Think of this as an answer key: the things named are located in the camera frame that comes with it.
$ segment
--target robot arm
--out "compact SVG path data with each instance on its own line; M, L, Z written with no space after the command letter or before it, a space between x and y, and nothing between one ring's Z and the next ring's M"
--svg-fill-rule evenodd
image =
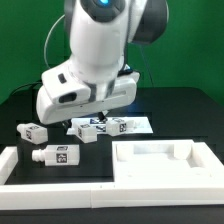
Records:
M150 44L165 30L166 0L65 0L71 57L43 73L37 113L45 124L129 105L139 74L118 77L127 42Z

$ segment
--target black tabletop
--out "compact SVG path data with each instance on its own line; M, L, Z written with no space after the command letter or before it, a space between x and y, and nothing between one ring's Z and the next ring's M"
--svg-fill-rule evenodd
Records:
M113 181L112 141L193 139L205 142L224 161L224 107L195 88L138 89L134 103L108 116L147 116L153 134L98 136L82 143L67 136L62 123L48 128L47 144L79 144L78 167L45 167L31 159L33 145L20 138L20 123L40 124L35 110L36 91L21 91L0 106L0 151L17 145L19 162L6 184L86 183ZM0 211L0 223L221 223L223 206L168 206L143 208Z

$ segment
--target green background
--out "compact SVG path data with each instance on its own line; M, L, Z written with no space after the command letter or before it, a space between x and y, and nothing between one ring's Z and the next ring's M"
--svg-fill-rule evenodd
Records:
M63 14L63 0L0 0L0 103L16 87L39 80L46 66L43 46ZM224 105L224 1L168 0L164 35L144 46L155 87L196 87ZM55 66L69 57L63 23L49 44ZM139 47L128 48L129 65L142 75L139 87L152 87Z

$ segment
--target white foam tray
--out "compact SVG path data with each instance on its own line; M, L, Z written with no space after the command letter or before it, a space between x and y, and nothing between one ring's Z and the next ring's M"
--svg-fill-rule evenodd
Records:
M114 182L1 186L0 209L224 204L224 167L205 143L113 142L112 153Z

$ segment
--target white cube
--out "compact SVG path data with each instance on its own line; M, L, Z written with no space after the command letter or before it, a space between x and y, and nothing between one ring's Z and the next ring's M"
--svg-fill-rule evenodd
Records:
M108 135L117 136L127 131L127 123L122 119L113 119L106 122L106 132Z
M90 126L87 123L73 123L75 135L84 143L97 141L96 127Z

